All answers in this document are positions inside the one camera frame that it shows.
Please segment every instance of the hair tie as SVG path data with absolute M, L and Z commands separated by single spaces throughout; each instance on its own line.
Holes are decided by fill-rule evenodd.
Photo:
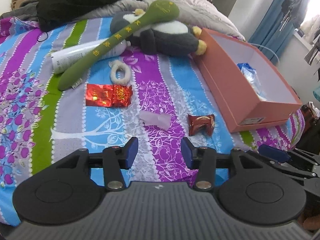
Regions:
M 115 60 L 111 63 L 111 73 L 110 73 L 110 79 L 113 84 L 118 84 L 122 86 L 126 86 L 131 78 L 131 68 L 126 64 L 121 62 L 120 60 Z M 116 77 L 117 71 L 124 71 L 124 78 L 118 79 Z

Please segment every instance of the white bottle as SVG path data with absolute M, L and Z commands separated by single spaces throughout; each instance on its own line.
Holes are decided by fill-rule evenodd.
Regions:
M 93 50 L 95 47 L 103 43 L 103 40 L 91 41 L 88 43 L 72 46 L 70 48 L 62 49 L 56 51 L 51 54 L 52 64 L 53 64 L 53 71 L 56 74 L 63 73 L 71 67 L 74 63 L 76 63 L 79 59 L 81 59 L 85 54 L 89 51 Z M 121 55 L 125 48 L 130 46 L 129 41 L 122 41 L 114 48 L 112 48 L 107 54 L 103 55 L 100 60 L 116 57 Z

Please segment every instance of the brown candy wrapper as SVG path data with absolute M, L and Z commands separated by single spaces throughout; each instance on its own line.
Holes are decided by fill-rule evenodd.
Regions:
M 195 135 L 200 129 L 205 128 L 208 136 L 212 136 L 214 130 L 214 115 L 192 116 L 188 114 L 189 136 Z
M 132 86 L 87 84 L 86 106 L 127 107 L 131 104 Z

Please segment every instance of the box label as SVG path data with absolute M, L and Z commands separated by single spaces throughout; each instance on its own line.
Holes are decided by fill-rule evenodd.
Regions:
M 261 123 L 264 119 L 265 119 L 265 117 L 248 118 L 248 119 L 243 120 L 240 125 Z

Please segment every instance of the penguin foot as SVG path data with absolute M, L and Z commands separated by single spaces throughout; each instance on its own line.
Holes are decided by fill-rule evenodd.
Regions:
M 199 40 L 198 49 L 195 52 L 196 55 L 202 55 L 205 53 L 206 50 L 207 50 L 207 44 L 204 41 Z
M 193 30 L 193 35 L 196 37 L 196 38 L 199 38 L 200 37 L 200 34 L 202 32 L 201 28 L 199 28 L 198 26 L 193 26 L 192 27 L 192 30 Z
M 145 11 L 142 10 L 142 9 L 135 9 L 135 10 L 134 10 L 134 14 L 135 14 L 136 16 L 141 15 L 141 14 L 144 14 L 144 13 L 145 13 Z

